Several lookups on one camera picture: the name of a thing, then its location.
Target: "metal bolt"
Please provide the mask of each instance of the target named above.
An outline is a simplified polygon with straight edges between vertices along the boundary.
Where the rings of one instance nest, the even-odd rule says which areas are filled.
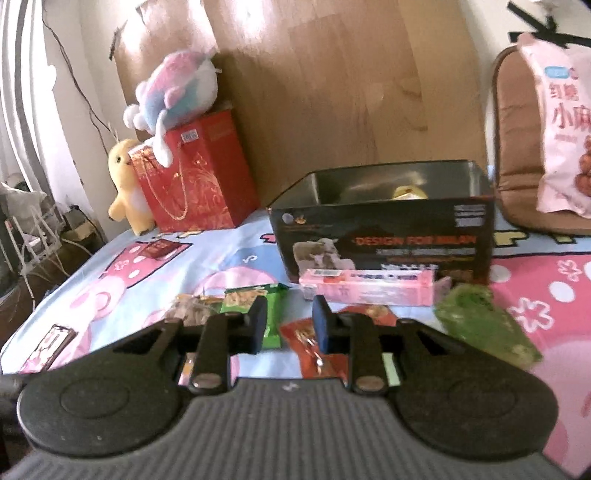
[[[222,377],[218,374],[199,374],[193,380],[193,386],[195,388],[203,388],[205,390],[211,390],[222,385]]]
[[[355,382],[355,386],[363,392],[375,393],[382,390],[386,384],[380,377],[366,375],[364,377],[359,377]]]

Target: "cardboard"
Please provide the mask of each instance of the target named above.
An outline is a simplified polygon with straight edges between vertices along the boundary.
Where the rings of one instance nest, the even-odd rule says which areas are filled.
[[[426,199],[394,200],[401,186]],[[488,283],[494,196],[473,162],[425,161],[313,172],[269,208],[291,281],[310,268],[434,270]]]

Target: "stuffed animal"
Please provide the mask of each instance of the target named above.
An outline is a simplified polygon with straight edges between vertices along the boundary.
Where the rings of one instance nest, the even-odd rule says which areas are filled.
[[[152,148],[164,167],[173,161],[164,134],[205,113],[217,96],[216,69],[208,56],[191,50],[167,55],[150,78],[135,89],[139,105],[125,109],[128,128],[146,130],[154,136]]]
[[[109,173],[118,192],[109,207],[109,217],[116,222],[127,217],[134,233],[143,235],[152,230],[155,223],[129,157],[129,151],[137,145],[137,140],[127,139],[116,144],[109,152]]]

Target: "pink snack bag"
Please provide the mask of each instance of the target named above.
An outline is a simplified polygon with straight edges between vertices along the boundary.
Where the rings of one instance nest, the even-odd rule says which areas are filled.
[[[517,46],[535,77],[543,130],[537,209],[591,219],[591,49],[581,54],[529,33]]]

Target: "bed sheet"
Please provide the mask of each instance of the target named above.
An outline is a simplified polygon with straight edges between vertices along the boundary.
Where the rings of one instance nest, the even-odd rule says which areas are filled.
[[[141,248],[155,238],[178,242],[161,260]],[[496,302],[538,346],[544,360],[532,372],[555,392],[560,413],[545,453],[573,476],[591,463],[591,238],[524,232],[497,214],[491,268]],[[5,373],[18,371],[49,328],[79,334],[54,364],[63,365],[161,319],[179,293],[222,294],[226,288],[288,284],[266,212],[237,229],[181,235],[125,232],[95,254],[37,307],[2,351]],[[333,309],[344,305],[332,304]],[[392,307],[441,329],[428,307]],[[296,289],[285,299],[283,322],[307,318],[311,303]],[[301,378],[288,349],[232,358],[242,377]]]

